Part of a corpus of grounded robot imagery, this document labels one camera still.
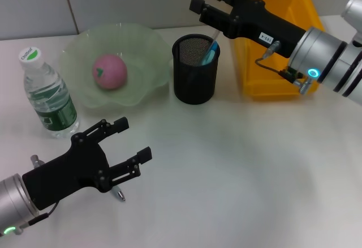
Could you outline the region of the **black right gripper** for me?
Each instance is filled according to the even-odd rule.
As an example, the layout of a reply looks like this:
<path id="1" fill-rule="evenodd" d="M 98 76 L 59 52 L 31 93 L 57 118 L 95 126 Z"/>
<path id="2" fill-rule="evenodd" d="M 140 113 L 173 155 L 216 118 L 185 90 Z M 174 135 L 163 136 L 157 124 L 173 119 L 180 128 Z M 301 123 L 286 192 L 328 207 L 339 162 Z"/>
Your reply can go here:
<path id="1" fill-rule="evenodd" d="M 280 42 L 277 53 L 289 58 L 306 30 L 272 14 L 263 0 L 217 0 L 232 6 L 230 15 L 204 0 L 191 0 L 189 9 L 199 21 L 230 39 L 244 37 L 266 48 Z"/>

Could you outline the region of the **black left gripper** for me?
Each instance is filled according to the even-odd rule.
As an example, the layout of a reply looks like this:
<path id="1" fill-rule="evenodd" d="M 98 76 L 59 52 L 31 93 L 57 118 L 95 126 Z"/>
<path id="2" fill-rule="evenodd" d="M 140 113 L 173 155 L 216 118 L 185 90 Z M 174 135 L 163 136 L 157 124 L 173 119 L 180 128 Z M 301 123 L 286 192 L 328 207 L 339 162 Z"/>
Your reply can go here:
<path id="1" fill-rule="evenodd" d="M 102 119 L 71 137 L 71 147 L 63 155 L 33 169 L 22 180 L 32 203 L 43 210 L 85 187 L 101 193 L 141 175 L 140 165 L 152 159 L 150 147 L 128 160 L 109 167 L 99 142 L 129 128 L 122 117 L 114 123 Z"/>

